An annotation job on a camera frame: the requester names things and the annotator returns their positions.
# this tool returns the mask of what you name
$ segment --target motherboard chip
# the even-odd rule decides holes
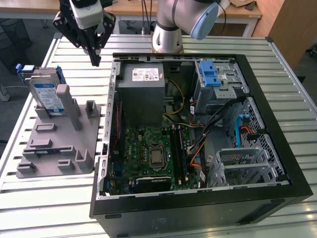
[[[151,151],[151,163],[157,164],[162,163],[162,151],[161,150],[152,150]]]
[[[154,171],[165,169],[165,152],[163,143],[149,144],[150,168]]]

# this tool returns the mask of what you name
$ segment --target desk leg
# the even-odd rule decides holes
[[[257,18],[249,18],[249,23],[243,32],[243,37],[252,37],[253,31],[257,25],[257,22],[258,22]]]
[[[6,89],[0,84],[0,100],[3,102],[7,102],[10,99],[9,93],[6,91]]]
[[[116,16],[115,26],[112,32],[113,34],[120,34],[119,21],[120,21],[120,16]]]

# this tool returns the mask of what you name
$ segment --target metal case frame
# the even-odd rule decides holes
[[[201,58],[233,58],[250,89],[250,95],[261,114],[275,152],[287,172],[289,185],[241,188],[233,190],[199,190],[197,193],[162,195],[127,199],[98,200],[96,194],[98,174],[106,171],[106,164],[96,164],[90,217],[96,218],[110,237],[128,237],[153,233],[211,228],[256,223],[280,208],[295,204],[313,193],[291,151],[288,142],[257,82],[245,55],[214,54],[114,54],[118,61],[173,61],[198,60]],[[107,108],[111,108],[115,91],[114,77],[119,69],[112,67]],[[111,115],[106,115],[111,125]],[[105,154],[109,147],[110,129],[105,129]]]

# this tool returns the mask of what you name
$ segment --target power supply label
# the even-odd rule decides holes
[[[135,68],[132,74],[132,81],[159,81],[158,68]]]

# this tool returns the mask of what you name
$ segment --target wooden desk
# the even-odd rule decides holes
[[[114,5],[105,8],[117,17],[114,33],[119,33],[120,20],[142,20],[142,6],[139,0],[118,0]],[[58,0],[0,0],[0,18],[22,19],[54,19],[59,11]],[[157,4],[153,3],[152,19],[156,20]],[[230,5],[226,9],[228,24],[246,24],[244,37],[251,37],[258,19],[262,17],[260,10],[255,7],[253,11],[244,7],[236,8]],[[216,23],[224,23],[224,15],[217,18]]]

